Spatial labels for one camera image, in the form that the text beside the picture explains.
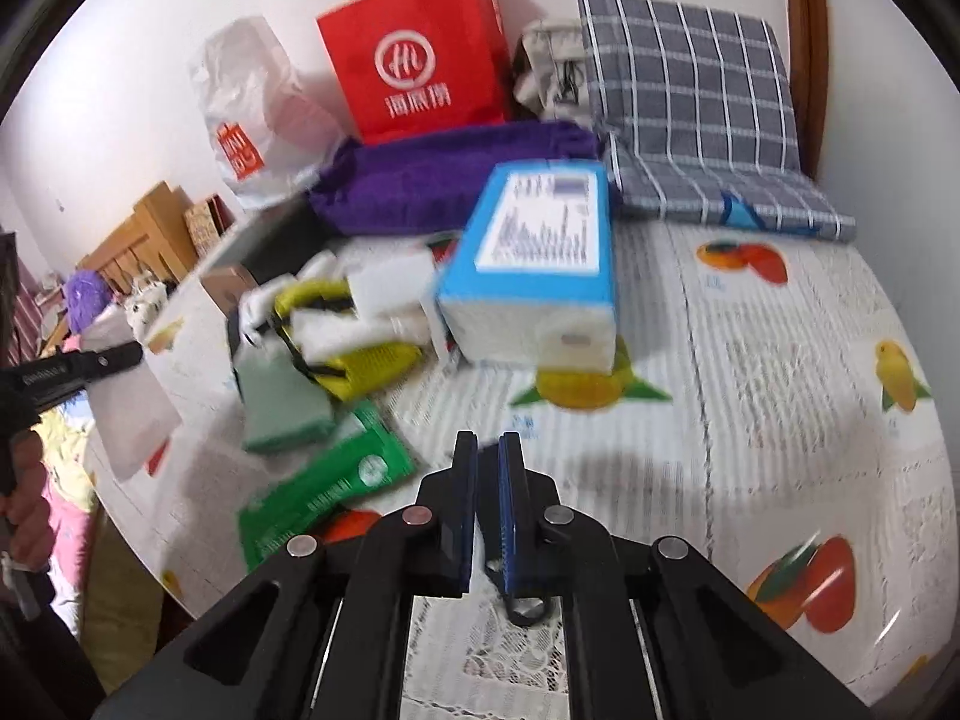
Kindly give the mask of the person's left hand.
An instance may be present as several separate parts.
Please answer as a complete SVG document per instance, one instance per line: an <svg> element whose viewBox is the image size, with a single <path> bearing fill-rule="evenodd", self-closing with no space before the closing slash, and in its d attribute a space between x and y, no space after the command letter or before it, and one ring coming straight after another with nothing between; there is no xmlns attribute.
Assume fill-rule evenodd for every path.
<svg viewBox="0 0 960 720"><path fill-rule="evenodd" d="M43 441L34 431L21 431L10 442L16 488L2 497L2 515L13 527L10 554L31 572L47 566L55 535L50 526L50 505L44 499L47 470Z"/></svg>

